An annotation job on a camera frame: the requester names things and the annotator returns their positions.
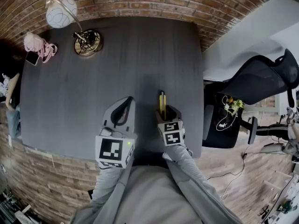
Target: black mesh chair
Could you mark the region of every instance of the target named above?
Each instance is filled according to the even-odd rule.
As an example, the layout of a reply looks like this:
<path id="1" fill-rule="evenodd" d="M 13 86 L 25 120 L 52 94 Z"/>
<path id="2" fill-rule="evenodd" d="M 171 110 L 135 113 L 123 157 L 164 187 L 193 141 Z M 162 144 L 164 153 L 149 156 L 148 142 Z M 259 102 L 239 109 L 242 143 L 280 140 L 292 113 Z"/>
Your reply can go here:
<path id="1" fill-rule="evenodd" d="M 288 91 L 289 106 L 294 107 L 292 89 L 299 85 L 299 66 L 292 53 L 286 49 L 285 54 L 273 62 L 265 56 L 250 58 L 238 72 L 227 82 L 208 84 L 204 89 L 204 147 L 232 148 L 235 146 L 240 126 L 250 130 L 248 144 L 255 138 L 257 119 L 251 123 L 242 120 L 239 109 L 232 125 L 218 131 L 219 121 L 225 117 L 226 111 L 222 99 L 228 97 L 242 100 L 253 105 L 267 97 Z"/>

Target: white wall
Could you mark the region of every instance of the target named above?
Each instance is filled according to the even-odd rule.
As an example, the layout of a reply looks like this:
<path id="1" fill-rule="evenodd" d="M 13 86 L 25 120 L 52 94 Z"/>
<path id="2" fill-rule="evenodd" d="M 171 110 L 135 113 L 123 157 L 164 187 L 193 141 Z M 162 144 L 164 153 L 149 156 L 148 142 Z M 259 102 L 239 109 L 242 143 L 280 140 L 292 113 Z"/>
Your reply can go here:
<path id="1" fill-rule="evenodd" d="M 204 78 L 229 79 L 252 56 L 276 59 L 285 48 L 299 60 L 298 27 L 299 0 L 266 2 L 203 53 Z"/>

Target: hardwood floor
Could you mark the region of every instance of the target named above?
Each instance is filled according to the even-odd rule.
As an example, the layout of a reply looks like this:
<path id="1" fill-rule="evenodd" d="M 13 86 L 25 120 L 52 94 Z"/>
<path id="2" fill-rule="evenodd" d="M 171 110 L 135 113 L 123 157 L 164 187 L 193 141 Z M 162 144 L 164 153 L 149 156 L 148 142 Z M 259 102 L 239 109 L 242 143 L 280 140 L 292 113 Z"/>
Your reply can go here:
<path id="1" fill-rule="evenodd" d="M 87 191 L 95 185 L 99 173 L 97 163 L 40 152 L 22 145 L 20 140 L 13 141 L 10 147 L 3 104 L 0 104 L 0 117 L 0 161 L 7 170 L 12 192 L 24 203 L 31 204 L 32 210 L 45 222 L 68 223 L 73 211 L 90 201 Z M 265 113 L 261 125 L 276 120 L 276 115 Z M 273 142 L 269 137 L 256 137 L 255 143 L 249 146 L 246 133 L 240 132 L 239 137 L 233 149 L 202 149 L 196 163 L 207 178 L 239 173 L 243 169 L 242 154 L 248 147 L 247 152 L 258 153 L 263 145 Z M 274 194 L 262 184 L 263 180 L 282 186 L 284 180 L 276 178 L 274 172 L 289 174 L 293 164 L 290 155 L 278 154 L 248 154 L 244 162 L 240 177 L 228 187 L 228 196 L 225 194 L 222 198 L 245 224 L 255 224 L 260 220 L 257 215 L 263 207 L 262 200 Z M 212 178 L 210 183 L 221 195 L 236 177 L 228 174 Z"/>

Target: jeans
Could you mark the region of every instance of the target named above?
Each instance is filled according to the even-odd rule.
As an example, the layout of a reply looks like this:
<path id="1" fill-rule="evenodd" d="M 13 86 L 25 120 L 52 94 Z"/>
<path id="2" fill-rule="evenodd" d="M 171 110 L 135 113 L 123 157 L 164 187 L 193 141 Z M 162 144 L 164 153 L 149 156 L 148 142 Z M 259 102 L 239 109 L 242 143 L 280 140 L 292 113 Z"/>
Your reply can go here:
<path id="1" fill-rule="evenodd" d="M 14 111 L 6 111 L 9 135 L 14 139 L 21 135 L 20 106 Z"/>

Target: tabletop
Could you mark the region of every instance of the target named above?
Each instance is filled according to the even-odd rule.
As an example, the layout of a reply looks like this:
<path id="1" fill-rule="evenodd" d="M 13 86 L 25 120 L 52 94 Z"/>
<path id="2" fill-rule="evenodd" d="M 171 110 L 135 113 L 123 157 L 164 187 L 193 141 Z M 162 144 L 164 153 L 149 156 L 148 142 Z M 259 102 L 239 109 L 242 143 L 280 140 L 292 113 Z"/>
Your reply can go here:
<path id="1" fill-rule="evenodd" d="M 21 81 L 23 143 L 43 151 L 95 159 L 95 136 L 105 110 L 117 100 L 136 101 L 136 145 L 161 151 L 155 110 L 158 92 L 182 113 L 185 144 L 199 158 L 203 127 L 203 77 L 195 24 L 145 17 L 81 23 L 99 31 L 103 49 L 90 57 L 74 51 L 76 24 L 41 36 L 58 52 L 47 63 L 25 62 Z"/>

